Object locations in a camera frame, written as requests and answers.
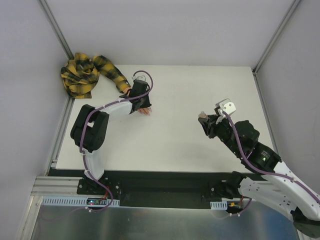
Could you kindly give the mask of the clear nail polish bottle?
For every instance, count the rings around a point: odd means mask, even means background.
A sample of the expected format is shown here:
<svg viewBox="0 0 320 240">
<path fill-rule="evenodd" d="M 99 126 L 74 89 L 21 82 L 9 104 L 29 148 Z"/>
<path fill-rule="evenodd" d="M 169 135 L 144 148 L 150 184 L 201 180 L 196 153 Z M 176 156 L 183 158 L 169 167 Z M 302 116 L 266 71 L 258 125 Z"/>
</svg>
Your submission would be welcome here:
<svg viewBox="0 0 320 240">
<path fill-rule="evenodd" d="M 198 118 L 208 119 L 208 115 L 204 111 L 201 111 L 200 114 L 198 115 Z"/>
</svg>

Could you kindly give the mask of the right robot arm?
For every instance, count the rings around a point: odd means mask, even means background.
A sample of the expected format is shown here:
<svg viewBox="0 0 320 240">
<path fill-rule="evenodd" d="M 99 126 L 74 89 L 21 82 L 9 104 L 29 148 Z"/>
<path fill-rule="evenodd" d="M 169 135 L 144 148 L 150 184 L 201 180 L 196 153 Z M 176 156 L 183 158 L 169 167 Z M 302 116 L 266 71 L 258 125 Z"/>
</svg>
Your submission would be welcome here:
<svg viewBox="0 0 320 240">
<path fill-rule="evenodd" d="M 259 142 L 260 133 L 248 120 L 233 122 L 225 112 L 201 112 L 198 122 L 208 138 L 218 138 L 246 169 L 277 188 L 273 190 L 233 172 L 222 186 L 215 187 L 222 197 L 241 195 L 256 200 L 292 221 L 303 235 L 320 237 L 320 195 L 299 179 L 276 152 Z"/>
</svg>

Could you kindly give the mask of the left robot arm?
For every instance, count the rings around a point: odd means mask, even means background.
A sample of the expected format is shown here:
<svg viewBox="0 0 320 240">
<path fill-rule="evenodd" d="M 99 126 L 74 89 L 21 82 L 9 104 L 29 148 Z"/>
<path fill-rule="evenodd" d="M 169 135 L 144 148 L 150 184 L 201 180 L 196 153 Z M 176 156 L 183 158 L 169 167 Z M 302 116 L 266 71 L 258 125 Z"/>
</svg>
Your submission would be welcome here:
<svg viewBox="0 0 320 240">
<path fill-rule="evenodd" d="M 104 144 L 110 120 L 151 106 L 149 92 L 152 87 L 152 84 L 137 78 L 129 94 L 121 95 L 116 101 L 100 107 L 89 104 L 81 107 L 70 132 L 84 166 L 83 177 L 77 187 L 79 195 L 120 193 L 120 182 L 105 176 L 100 148 Z"/>
</svg>

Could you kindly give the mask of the mannequin hand with painted nails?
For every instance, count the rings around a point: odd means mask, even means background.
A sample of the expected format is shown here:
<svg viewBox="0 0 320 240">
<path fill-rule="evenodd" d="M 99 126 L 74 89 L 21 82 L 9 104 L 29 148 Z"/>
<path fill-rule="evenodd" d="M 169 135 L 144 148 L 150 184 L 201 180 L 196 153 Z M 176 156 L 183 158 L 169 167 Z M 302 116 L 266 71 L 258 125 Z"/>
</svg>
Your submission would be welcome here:
<svg viewBox="0 0 320 240">
<path fill-rule="evenodd" d="M 125 95 L 129 96 L 130 92 L 131 92 L 131 87 L 127 87 L 123 90 L 123 92 L 125 93 Z M 151 107 L 147 107 L 147 108 L 140 108 L 137 110 L 140 114 L 144 114 L 146 116 L 149 116 L 151 114 L 151 112 L 153 111 Z"/>
</svg>

